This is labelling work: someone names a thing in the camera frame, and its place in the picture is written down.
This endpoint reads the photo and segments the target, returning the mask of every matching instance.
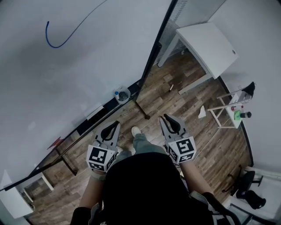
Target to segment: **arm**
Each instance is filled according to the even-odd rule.
[[[203,178],[192,161],[180,163],[180,168],[184,174],[184,179],[190,192],[197,191],[199,194],[203,194],[205,192],[214,194],[212,188]]]
[[[105,172],[95,171],[95,173],[103,175]],[[90,177],[88,185],[84,191],[79,207],[92,208],[98,202],[101,202],[101,191],[104,181],[100,181],[93,176]]]

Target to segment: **gray pants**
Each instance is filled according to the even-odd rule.
[[[158,153],[163,153],[166,154],[165,150],[161,148],[158,145],[153,145],[150,143],[144,134],[137,134],[133,140],[133,147],[136,150],[136,154],[142,154],[142,153],[148,153],[148,152],[158,152]],[[125,151],[123,150],[118,154],[116,157],[115,161],[112,163],[111,167],[120,162],[121,160],[124,160],[128,157],[132,156],[131,151]]]

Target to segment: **black chair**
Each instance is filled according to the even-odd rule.
[[[239,171],[237,178],[235,179],[234,184],[231,187],[229,187],[228,189],[223,190],[223,192],[227,192],[230,189],[233,189],[232,194],[234,194],[237,191],[236,197],[238,199],[245,199],[247,201],[247,203],[253,209],[260,209],[267,202],[266,199],[259,197],[254,191],[249,190],[249,189],[250,189],[251,185],[255,184],[255,183],[259,184],[258,186],[260,186],[260,184],[263,180],[263,176],[261,177],[260,180],[254,181],[256,172],[249,171],[241,178],[240,174],[241,174],[242,167],[241,167],[241,165],[239,165],[239,167],[240,167],[240,171]]]

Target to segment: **white sneaker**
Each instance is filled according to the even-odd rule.
[[[133,135],[133,137],[135,137],[137,134],[141,134],[141,130],[138,127],[136,127],[136,126],[132,127],[132,135]]]

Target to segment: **wooden floor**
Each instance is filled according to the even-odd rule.
[[[204,74],[204,70],[190,53],[175,55],[162,68],[157,66],[152,68],[138,98],[139,105],[151,116],[150,120],[146,120],[131,101],[102,124],[118,120],[121,123],[118,146],[124,150],[132,150],[133,137],[130,129],[133,125],[138,126],[151,143],[163,146],[164,137],[159,116],[164,113],[178,116],[185,121],[187,129],[195,138],[198,150],[195,164],[214,189],[217,199],[222,202],[229,195],[222,193],[222,190],[231,183],[231,178],[227,174],[237,173],[239,164],[246,167],[251,161],[241,128],[218,129],[210,112],[206,112],[206,117],[198,119],[202,105],[205,109],[219,105],[216,97],[225,91],[218,80],[206,81],[183,95],[177,93]],[[227,119],[223,114],[222,124]],[[34,225],[70,223],[72,213],[78,207],[88,183],[90,173],[85,161],[86,151],[94,139],[95,131],[96,129],[78,142],[65,156],[69,164],[78,170],[77,176],[73,176],[64,163],[60,162],[44,173],[54,186],[54,191],[51,192],[42,180],[27,188],[26,191],[34,199],[35,206],[35,212],[27,218]],[[78,137],[79,135],[74,133],[60,146],[60,151]],[[56,156],[56,153],[53,153],[49,161]]]

